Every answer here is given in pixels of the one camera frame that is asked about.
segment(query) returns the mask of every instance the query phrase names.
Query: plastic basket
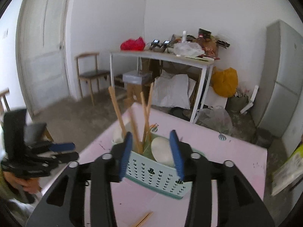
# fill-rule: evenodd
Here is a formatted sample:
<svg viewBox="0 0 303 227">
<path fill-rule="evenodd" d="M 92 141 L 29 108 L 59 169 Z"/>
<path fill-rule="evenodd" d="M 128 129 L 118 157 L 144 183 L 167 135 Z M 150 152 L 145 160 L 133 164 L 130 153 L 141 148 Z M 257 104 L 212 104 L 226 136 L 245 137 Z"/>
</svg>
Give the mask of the plastic basket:
<svg viewBox="0 0 303 227">
<path fill-rule="evenodd" d="M 159 135 L 152 133 L 152 139 L 157 136 Z M 199 151 L 195 150 L 195 152 L 204 156 Z M 163 195 L 182 199 L 191 189 L 192 182 L 182 182 L 176 169 L 156 162 L 151 155 L 151 151 L 148 156 L 151 156 L 152 159 L 132 151 L 125 177 Z"/>
</svg>

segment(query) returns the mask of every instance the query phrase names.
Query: white bottle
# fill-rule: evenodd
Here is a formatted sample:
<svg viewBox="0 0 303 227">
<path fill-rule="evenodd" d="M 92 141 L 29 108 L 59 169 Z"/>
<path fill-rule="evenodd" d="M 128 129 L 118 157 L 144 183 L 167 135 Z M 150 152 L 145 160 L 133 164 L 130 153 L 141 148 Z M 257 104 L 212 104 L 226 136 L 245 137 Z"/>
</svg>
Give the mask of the white bottle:
<svg viewBox="0 0 303 227">
<path fill-rule="evenodd" d="M 182 42 L 186 42 L 187 41 L 187 33 L 186 31 L 183 31 L 183 35 L 182 35 Z"/>
</svg>

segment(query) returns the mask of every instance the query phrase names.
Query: pink table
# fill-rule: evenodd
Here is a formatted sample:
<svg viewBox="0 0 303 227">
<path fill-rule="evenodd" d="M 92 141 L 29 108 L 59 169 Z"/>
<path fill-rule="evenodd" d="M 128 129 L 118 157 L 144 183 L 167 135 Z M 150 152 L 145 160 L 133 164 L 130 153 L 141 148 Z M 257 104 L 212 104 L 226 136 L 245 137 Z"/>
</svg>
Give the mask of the pink table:
<svg viewBox="0 0 303 227">
<path fill-rule="evenodd" d="M 142 137 L 144 117 L 142 107 L 133 105 L 134 115 L 138 124 L 138 131 Z M 232 160 L 263 199 L 266 176 L 267 150 L 248 142 L 225 136 L 219 139 L 219 133 L 205 127 L 181 120 L 174 116 L 151 110 L 150 125 L 158 126 L 157 134 L 169 137 L 172 129 L 177 131 L 179 139 L 189 143 L 191 147 L 203 152 L 208 160 L 223 163 Z M 113 131 L 118 126 L 116 121 L 85 150 L 81 152 L 79 163 L 94 161 L 100 155 L 109 152 L 112 146 Z M 212 226 L 217 226 L 218 198 L 216 182 L 213 181 L 213 207 Z M 183 199 L 176 200 L 161 195 L 136 183 L 124 179 L 122 183 L 112 183 L 113 203 L 119 227 L 134 224 L 145 213 L 153 211 L 154 214 L 146 221 L 144 227 L 152 226 L 184 226 L 190 193 Z M 89 197 L 85 199 L 85 219 L 89 223 Z"/>
</svg>

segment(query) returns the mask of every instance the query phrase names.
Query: yellow bag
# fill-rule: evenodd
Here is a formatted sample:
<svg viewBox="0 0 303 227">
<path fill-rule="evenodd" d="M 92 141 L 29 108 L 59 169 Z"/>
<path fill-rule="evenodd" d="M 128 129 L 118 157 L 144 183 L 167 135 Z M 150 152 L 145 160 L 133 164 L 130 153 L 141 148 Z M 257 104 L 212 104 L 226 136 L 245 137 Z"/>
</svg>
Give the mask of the yellow bag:
<svg viewBox="0 0 303 227">
<path fill-rule="evenodd" d="M 237 71 L 231 67 L 224 71 L 217 71 L 215 67 L 211 81 L 214 91 L 219 96 L 232 97 L 238 87 Z"/>
</svg>

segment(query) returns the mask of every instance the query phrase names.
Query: chair seat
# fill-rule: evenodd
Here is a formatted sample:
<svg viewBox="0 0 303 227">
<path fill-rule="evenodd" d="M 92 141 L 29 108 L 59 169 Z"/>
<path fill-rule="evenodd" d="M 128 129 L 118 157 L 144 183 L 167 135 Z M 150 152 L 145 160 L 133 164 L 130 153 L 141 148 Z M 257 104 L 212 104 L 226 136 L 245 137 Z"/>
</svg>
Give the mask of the chair seat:
<svg viewBox="0 0 303 227">
<path fill-rule="evenodd" d="M 102 76 L 107 76 L 110 74 L 110 71 L 105 70 L 93 70 L 89 72 L 85 72 L 83 74 L 79 75 L 79 78 L 85 78 L 85 79 L 95 79 Z"/>
</svg>

